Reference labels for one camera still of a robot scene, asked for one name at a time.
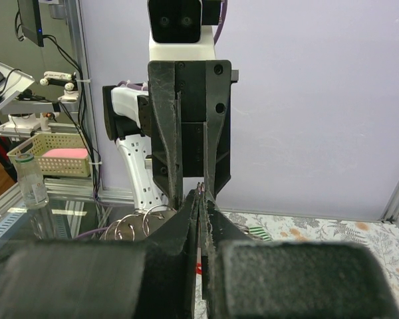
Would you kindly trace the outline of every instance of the green bottle cap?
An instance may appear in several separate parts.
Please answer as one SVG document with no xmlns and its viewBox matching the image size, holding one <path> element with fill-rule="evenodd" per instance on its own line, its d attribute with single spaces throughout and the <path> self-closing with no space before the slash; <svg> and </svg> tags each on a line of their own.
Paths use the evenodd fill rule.
<svg viewBox="0 0 399 319">
<path fill-rule="evenodd" d="M 17 163 L 28 163 L 34 159 L 34 155 L 32 153 L 24 153 L 16 155 L 15 161 Z"/>
</svg>

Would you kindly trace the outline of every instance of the monitor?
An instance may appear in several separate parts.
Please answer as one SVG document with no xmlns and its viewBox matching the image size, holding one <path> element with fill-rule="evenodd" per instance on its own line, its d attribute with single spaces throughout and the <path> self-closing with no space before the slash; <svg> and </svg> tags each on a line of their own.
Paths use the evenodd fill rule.
<svg viewBox="0 0 399 319">
<path fill-rule="evenodd" d="M 43 47 L 39 0 L 18 0 L 18 7 L 24 37 Z"/>
</svg>

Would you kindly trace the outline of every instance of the beige basket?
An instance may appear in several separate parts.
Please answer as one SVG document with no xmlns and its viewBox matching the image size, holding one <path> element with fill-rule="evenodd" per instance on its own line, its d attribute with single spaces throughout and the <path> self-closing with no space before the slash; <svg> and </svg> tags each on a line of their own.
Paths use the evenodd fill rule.
<svg viewBox="0 0 399 319">
<path fill-rule="evenodd" d="M 78 134 L 38 133 L 7 153 L 15 165 L 18 154 L 32 153 L 40 165 L 43 175 L 87 177 L 90 175 L 86 158 L 43 158 L 42 155 L 55 148 L 85 148 Z"/>
</svg>

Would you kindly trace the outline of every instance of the glass bottle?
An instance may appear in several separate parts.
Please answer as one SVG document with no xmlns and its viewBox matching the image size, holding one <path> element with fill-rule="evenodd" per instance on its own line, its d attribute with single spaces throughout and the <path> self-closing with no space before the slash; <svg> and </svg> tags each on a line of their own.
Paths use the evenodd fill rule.
<svg viewBox="0 0 399 319">
<path fill-rule="evenodd" d="M 18 183 L 27 209 L 38 209 L 46 206 L 49 196 L 40 166 L 31 153 L 19 154 L 15 158 Z"/>
</svg>

